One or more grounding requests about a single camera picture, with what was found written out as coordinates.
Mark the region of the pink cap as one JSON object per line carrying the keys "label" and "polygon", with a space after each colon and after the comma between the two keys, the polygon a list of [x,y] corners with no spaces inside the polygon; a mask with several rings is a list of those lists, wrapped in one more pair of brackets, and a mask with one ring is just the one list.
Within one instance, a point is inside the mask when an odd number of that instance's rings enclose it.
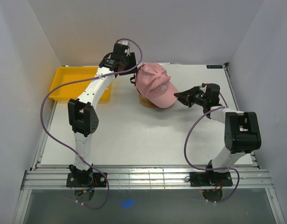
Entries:
{"label": "pink cap", "polygon": [[174,93],[178,93],[178,90],[170,81],[171,77],[166,69],[161,65],[145,63],[136,77],[137,91],[157,107],[166,109],[177,101]]}

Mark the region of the black NY cap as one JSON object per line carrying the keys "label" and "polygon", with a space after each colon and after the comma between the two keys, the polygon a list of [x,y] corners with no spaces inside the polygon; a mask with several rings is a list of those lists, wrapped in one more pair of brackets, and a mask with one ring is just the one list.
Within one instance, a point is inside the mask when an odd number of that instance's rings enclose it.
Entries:
{"label": "black NY cap", "polygon": [[134,73],[133,76],[130,78],[130,83],[136,86],[136,77],[137,73]]}

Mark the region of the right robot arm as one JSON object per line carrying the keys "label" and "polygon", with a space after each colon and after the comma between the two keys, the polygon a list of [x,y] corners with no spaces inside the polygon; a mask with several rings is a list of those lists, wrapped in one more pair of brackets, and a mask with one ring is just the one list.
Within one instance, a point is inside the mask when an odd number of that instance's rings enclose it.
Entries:
{"label": "right robot arm", "polygon": [[216,185],[240,158],[261,147],[257,114],[232,110],[227,104],[220,104],[224,97],[218,84],[202,84],[174,96],[188,108],[198,105],[203,109],[203,115],[190,128],[190,133],[203,118],[224,124],[223,149],[205,168],[198,168],[205,173],[209,185]]}

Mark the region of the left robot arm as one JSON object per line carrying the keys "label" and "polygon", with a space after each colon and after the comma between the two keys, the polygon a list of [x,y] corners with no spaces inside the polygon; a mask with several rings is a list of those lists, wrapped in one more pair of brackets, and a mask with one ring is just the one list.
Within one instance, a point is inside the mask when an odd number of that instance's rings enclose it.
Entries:
{"label": "left robot arm", "polygon": [[70,99],[68,102],[69,124],[74,132],[77,152],[74,163],[69,165],[68,179],[74,181],[78,187],[93,185],[93,171],[87,164],[92,164],[92,134],[99,124],[95,109],[103,93],[116,78],[115,75],[106,77],[103,75],[125,71],[136,66],[135,54],[130,52],[128,41],[118,41],[114,44],[112,53],[107,54],[99,64],[95,74],[96,79],[89,83],[77,99]]}

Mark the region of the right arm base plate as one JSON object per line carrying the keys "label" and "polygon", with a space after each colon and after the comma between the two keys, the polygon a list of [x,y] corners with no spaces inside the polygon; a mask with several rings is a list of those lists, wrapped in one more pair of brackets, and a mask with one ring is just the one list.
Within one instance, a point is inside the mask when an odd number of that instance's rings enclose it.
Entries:
{"label": "right arm base plate", "polygon": [[223,184],[223,186],[226,187],[231,187],[233,185],[230,172],[190,172],[189,182],[191,187],[214,187],[219,184]]}

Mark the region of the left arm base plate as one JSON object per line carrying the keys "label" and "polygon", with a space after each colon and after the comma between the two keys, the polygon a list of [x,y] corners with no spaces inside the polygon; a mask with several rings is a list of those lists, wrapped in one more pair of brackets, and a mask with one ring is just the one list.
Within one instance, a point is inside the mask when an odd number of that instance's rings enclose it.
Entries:
{"label": "left arm base plate", "polygon": [[80,183],[72,173],[69,173],[67,176],[66,187],[69,188],[103,188],[106,187],[106,179],[100,173],[93,173],[92,177],[88,179],[88,183]]}

